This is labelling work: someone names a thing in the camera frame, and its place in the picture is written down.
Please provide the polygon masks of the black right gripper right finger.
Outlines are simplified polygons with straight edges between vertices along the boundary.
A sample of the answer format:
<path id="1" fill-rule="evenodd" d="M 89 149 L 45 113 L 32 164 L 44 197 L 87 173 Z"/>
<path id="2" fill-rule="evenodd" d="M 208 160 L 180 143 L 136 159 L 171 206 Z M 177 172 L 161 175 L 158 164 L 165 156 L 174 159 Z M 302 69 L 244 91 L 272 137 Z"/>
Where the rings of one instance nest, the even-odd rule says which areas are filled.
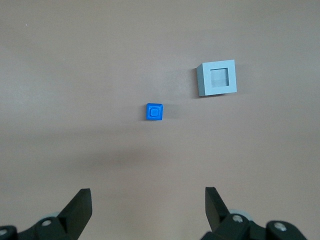
<path id="1" fill-rule="evenodd" d="M 205 214 L 211 231 L 203 240 L 305 240 L 293 224 L 272 220 L 259 226 L 241 213 L 230 213 L 215 187 L 205 188 Z"/>

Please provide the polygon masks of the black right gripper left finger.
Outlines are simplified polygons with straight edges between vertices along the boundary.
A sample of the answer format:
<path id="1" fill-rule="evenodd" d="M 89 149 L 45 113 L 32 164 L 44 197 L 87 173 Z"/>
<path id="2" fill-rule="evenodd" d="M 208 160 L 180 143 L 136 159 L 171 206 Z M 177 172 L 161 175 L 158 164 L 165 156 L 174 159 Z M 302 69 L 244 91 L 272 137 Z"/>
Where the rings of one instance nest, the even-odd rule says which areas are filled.
<path id="1" fill-rule="evenodd" d="M 0 227 L 2 240 L 77 240 L 92 216 L 92 195 L 83 188 L 57 216 L 39 220 L 18 232 L 14 225 Z"/>

